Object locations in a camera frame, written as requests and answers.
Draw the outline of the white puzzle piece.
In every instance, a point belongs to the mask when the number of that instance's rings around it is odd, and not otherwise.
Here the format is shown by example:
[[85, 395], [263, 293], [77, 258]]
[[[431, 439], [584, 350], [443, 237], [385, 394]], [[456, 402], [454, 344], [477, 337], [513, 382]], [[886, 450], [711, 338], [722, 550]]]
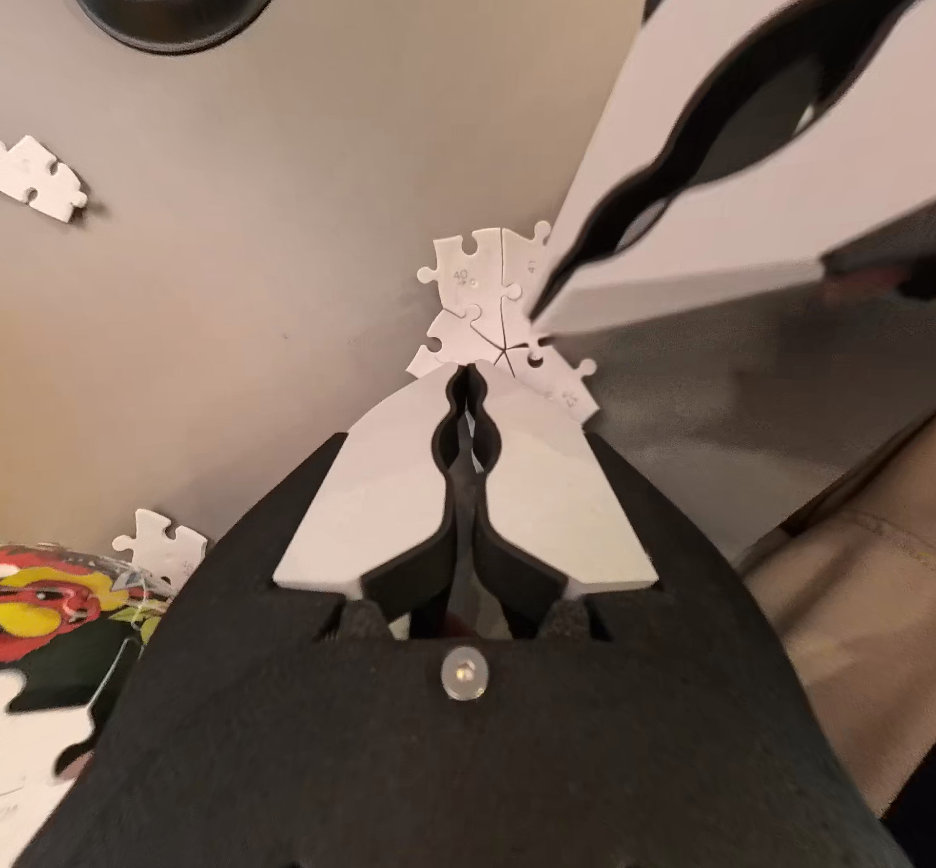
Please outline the white puzzle piece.
[[1, 193], [63, 223], [88, 201], [76, 173], [31, 136], [1, 144]]
[[169, 517], [147, 509], [135, 511], [135, 534], [113, 538], [115, 552], [131, 552], [130, 564], [179, 592], [204, 560], [208, 539]]

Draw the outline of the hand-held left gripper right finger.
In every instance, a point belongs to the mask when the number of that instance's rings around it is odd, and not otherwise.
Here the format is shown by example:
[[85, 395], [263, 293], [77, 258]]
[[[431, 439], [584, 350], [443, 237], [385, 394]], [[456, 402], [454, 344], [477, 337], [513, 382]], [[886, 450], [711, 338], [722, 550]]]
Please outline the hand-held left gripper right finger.
[[470, 367], [470, 411], [474, 570], [511, 628], [532, 636], [557, 602], [658, 581], [576, 421], [492, 363]]

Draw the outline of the joined white puzzle pieces cluster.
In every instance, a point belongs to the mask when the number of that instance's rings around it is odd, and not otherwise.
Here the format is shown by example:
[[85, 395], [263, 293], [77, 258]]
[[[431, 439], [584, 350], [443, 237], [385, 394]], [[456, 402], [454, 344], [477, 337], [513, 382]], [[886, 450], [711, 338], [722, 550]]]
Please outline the joined white puzzle pieces cluster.
[[434, 267], [421, 267], [421, 284], [435, 284], [441, 311], [427, 336], [437, 350], [418, 348], [407, 366], [414, 377], [425, 376], [445, 362], [467, 365], [478, 360], [499, 369], [560, 406], [584, 424], [600, 407], [586, 377], [597, 366], [592, 359], [571, 364], [546, 335], [534, 333], [529, 318], [534, 285], [543, 268], [551, 227], [538, 221], [531, 237], [503, 228], [474, 230], [474, 251], [463, 248], [462, 236], [433, 241]]

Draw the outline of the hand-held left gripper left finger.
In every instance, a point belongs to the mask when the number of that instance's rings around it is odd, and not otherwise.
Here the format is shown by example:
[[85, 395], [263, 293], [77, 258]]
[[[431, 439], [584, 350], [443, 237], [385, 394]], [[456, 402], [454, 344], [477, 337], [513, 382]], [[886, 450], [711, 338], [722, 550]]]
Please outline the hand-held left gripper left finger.
[[368, 600], [390, 623], [450, 590], [466, 376], [443, 365], [350, 428], [274, 570], [279, 587]]

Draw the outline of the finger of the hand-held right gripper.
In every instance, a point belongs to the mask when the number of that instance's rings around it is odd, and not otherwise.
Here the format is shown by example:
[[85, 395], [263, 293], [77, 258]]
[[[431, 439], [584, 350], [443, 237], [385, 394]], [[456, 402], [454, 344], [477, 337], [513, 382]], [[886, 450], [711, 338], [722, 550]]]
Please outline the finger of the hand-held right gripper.
[[[934, 200], [934, 0], [664, 0], [625, 59], [549, 238], [549, 335], [816, 280], [825, 257]], [[691, 186], [724, 126], [811, 39], [843, 85], [752, 164]]]
[[659, 0], [533, 321], [641, 321], [870, 268], [934, 293], [935, 0]]

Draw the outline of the partly built colourful puzzle ball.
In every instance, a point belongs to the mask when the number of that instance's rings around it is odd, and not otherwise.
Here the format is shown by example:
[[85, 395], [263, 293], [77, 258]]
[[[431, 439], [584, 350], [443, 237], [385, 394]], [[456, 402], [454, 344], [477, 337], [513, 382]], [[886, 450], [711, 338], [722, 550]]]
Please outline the partly built colourful puzzle ball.
[[176, 592], [120, 559], [2, 546], [2, 866], [71, 789]]

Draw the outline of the person's black top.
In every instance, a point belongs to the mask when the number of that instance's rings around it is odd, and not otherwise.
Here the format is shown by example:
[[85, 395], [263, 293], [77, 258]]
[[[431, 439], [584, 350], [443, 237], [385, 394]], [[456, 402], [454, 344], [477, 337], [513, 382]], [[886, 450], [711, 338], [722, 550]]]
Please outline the person's black top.
[[935, 867], [935, 747], [881, 817], [915, 867]]

